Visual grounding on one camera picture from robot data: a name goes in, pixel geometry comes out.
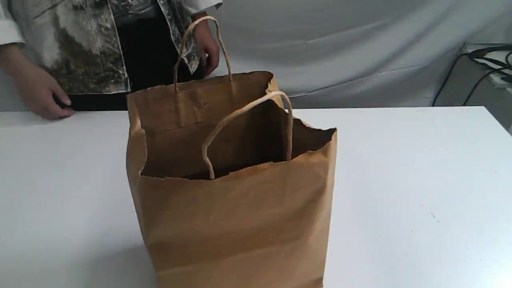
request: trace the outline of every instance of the white table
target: white table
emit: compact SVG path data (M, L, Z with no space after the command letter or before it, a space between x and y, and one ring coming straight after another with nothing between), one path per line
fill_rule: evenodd
M339 128L326 288L511 287L512 138L486 110L296 115ZM155 287L127 130L125 112L0 113L0 287Z

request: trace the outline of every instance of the person's left hand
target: person's left hand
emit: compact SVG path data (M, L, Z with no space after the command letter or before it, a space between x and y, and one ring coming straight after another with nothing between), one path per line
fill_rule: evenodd
M201 17L208 16L206 12L196 14L192 17L195 21ZM201 53L201 65L204 68L204 76L210 75L219 66L220 48L211 34L208 21L202 21L194 28L194 39L198 45L199 52ZM206 60L206 54L209 56L209 61Z

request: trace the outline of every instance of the black pants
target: black pants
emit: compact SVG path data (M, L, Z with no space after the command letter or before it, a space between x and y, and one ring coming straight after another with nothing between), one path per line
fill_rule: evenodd
M173 69L178 52L170 38L169 27L163 15L121 26L118 33L132 92L173 83ZM188 67L182 62L178 69L178 81L203 78L204 71L201 68L191 75ZM119 111L127 109L127 94L87 94L69 97L74 111Z

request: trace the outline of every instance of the hand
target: hand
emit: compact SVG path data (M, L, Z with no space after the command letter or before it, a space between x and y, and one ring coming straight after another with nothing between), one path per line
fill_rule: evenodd
M14 79L20 98L35 114L46 119L73 115L73 110L62 109L53 100L55 94L64 104L71 104L57 81L45 70L32 64L18 44L0 45L0 69Z
M73 115L70 108L62 109L53 100L53 94L64 104L71 101L57 81L45 70L31 65L14 77L18 94L28 109L46 119L59 119Z
M197 20L201 17L207 16L206 12L196 14L192 20ZM201 53L201 65L205 69L205 77L210 75L219 66L219 53L220 48L217 41L213 38L210 26L207 21L200 22L194 28L194 39ZM210 57L209 63L206 61L206 54Z

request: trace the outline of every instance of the white backdrop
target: white backdrop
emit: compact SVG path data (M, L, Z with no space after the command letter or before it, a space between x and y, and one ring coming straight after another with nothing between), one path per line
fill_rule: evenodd
M211 13L234 71L272 71L298 108L429 105L465 41L512 36L510 0L225 0ZM23 108L0 87L0 110Z

